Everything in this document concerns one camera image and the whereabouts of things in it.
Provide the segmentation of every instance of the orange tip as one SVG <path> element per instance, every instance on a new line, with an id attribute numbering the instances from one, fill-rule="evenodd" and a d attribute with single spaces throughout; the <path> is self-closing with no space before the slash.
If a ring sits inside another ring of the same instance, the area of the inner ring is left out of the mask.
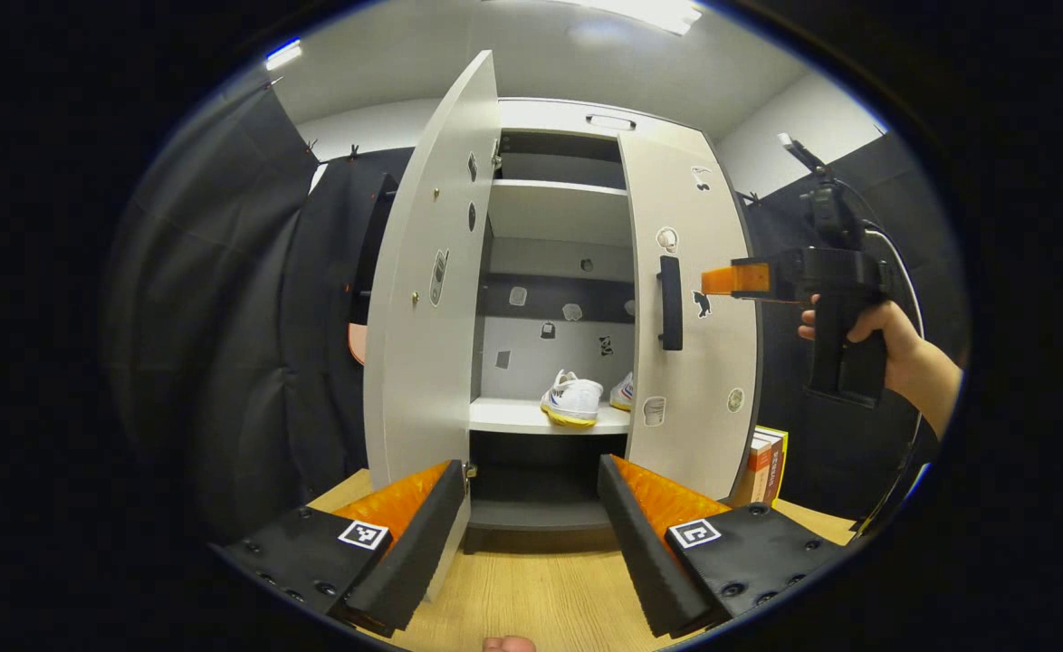
<path id="1" fill-rule="evenodd" d="M 735 265 L 701 273 L 701 294 L 767 292 L 769 265 Z"/>

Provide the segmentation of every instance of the finger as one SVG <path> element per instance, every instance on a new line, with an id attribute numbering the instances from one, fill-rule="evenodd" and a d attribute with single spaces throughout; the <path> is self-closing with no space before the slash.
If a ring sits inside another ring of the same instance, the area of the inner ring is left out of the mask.
<path id="1" fill-rule="evenodd" d="M 883 329 L 890 321 L 890 305 L 879 304 L 867 307 L 858 316 L 858 323 L 854 323 L 854 329 L 846 334 L 846 339 L 857 344 L 871 336 L 872 332 Z"/>
<path id="2" fill-rule="evenodd" d="M 535 642 L 523 636 L 505 636 L 504 652 L 535 652 Z"/>

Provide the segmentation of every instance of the human hand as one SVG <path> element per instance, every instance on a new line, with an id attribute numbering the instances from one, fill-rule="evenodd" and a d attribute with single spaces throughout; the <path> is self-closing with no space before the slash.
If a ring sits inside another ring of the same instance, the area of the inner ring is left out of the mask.
<path id="1" fill-rule="evenodd" d="M 816 304 L 821 296 L 813 295 L 810 300 Z M 816 335 L 813 329 L 816 311 L 806 310 L 802 314 L 802 321 L 805 325 L 797 327 L 797 334 L 806 339 L 812 339 Z M 882 331 L 887 341 L 884 386 L 906 396 L 906 388 L 913 384 L 913 377 L 919 366 L 919 352 L 926 340 L 919 337 L 917 331 L 913 329 L 913 323 L 895 302 L 880 302 L 874 307 L 862 311 L 858 323 L 855 323 L 854 329 L 846 334 L 846 339 L 854 344 L 862 342 L 874 331 Z"/>
<path id="2" fill-rule="evenodd" d="M 821 295 L 813 295 L 814 304 L 819 297 Z M 797 334 L 806 339 L 814 338 L 816 311 L 806 310 L 802 314 L 802 321 L 805 325 L 797 327 Z M 887 341 L 884 386 L 898 392 L 916 407 L 941 440 L 958 401 L 962 369 L 940 348 L 926 342 L 895 302 L 882 302 L 862 311 L 854 329 L 846 334 L 846 339 L 854 344 L 862 342 L 875 331 L 882 331 Z"/>
<path id="3" fill-rule="evenodd" d="M 523 636 L 491 636 L 483 639 L 483 652 L 535 652 L 535 642 Z"/>

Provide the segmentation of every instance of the black cable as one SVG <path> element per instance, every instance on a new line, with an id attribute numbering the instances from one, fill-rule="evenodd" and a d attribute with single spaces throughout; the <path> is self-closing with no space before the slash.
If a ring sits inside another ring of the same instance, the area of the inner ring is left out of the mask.
<path id="1" fill-rule="evenodd" d="M 874 211 L 874 206 L 871 206 L 871 202 L 866 202 L 865 198 L 862 197 L 862 194 L 858 193 L 858 190 L 856 190 L 854 186 L 850 186 L 849 183 L 846 183 L 841 179 L 833 179 L 833 182 L 837 183 L 837 185 L 842 186 L 842 188 L 845 188 L 850 193 L 853 193 L 854 197 L 858 198 L 859 202 L 862 202 L 862 205 L 865 206 L 865 210 L 868 212 L 868 214 L 871 214 L 871 217 L 874 218 L 872 220 L 862 218 L 862 222 L 865 223 L 866 227 L 872 227 L 874 229 L 877 229 L 878 231 L 882 232 L 882 235 L 889 238 L 890 235 L 887 234 L 887 230 L 884 230 L 882 228 L 882 224 L 878 221 L 878 214 Z"/>

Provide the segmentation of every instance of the stack of books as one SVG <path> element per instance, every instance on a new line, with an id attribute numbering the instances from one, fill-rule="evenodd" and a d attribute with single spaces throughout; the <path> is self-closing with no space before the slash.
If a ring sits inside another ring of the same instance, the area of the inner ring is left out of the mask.
<path id="1" fill-rule="evenodd" d="M 753 430 L 748 461 L 742 482 L 729 501 L 730 507 L 748 503 L 774 506 L 780 492 L 780 480 L 786 474 L 786 448 L 789 433 L 758 425 Z"/>

